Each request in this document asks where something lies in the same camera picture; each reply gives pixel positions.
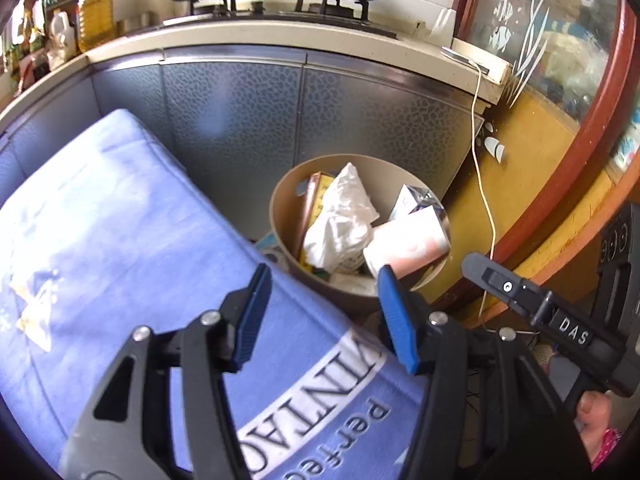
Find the person right hand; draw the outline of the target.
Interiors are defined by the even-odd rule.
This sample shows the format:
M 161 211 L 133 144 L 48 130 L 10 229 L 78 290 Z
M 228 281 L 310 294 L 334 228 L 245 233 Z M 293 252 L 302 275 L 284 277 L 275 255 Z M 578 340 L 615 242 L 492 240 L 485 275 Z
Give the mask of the person right hand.
M 577 419 L 582 424 L 582 429 L 579 430 L 579 434 L 588 457 L 594 434 L 598 430 L 612 428 L 610 426 L 611 411 L 611 399 L 603 393 L 586 391 L 580 398 L 577 404 L 576 414 Z

